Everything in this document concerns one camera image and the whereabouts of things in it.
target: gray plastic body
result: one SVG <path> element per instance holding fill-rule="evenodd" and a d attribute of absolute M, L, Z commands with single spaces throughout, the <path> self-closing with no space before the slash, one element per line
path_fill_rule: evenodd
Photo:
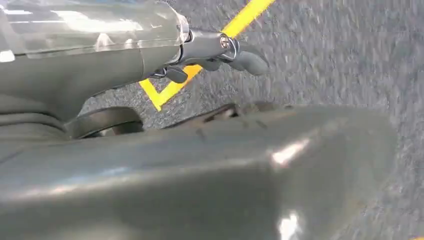
<path fill-rule="evenodd" d="M 328 240 L 390 175 L 396 140 L 378 114 L 321 106 L 78 141 L 3 126 L 0 235 Z"/>
<path fill-rule="evenodd" d="M 17 57 L 0 64 L 0 114 L 77 116 L 95 94 L 149 77 L 175 58 L 179 46 L 105 51 L 42 59 Z"/>

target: floor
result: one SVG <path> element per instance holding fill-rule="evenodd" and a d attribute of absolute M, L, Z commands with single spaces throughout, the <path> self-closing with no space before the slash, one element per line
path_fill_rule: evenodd
<path fill-rule="evenodd" d="M 168 2 L 191 26 L 219 30 L 247 0 Z M 334 239 L 424 236 L 424 1 L 276 0 L 240 38 L 265 52 L 269 74 L 252 77 L 226 66 L 202 72 L 160 112 L 132 84 L 89 99 L 83 112 L 132 106 L 149 128 L 255 100 L 387 113 L 399 134 L 397 168 L 389 186 Z"/>

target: black tire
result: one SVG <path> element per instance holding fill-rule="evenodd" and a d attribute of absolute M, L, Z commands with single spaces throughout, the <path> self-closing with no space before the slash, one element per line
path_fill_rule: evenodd
<path fill-rule="evenodd" d="M 139 133 L 143 122 L 130 107 L 109 107 L 80 115 L 65 127 L 72 139 L 86 139 Z"/>

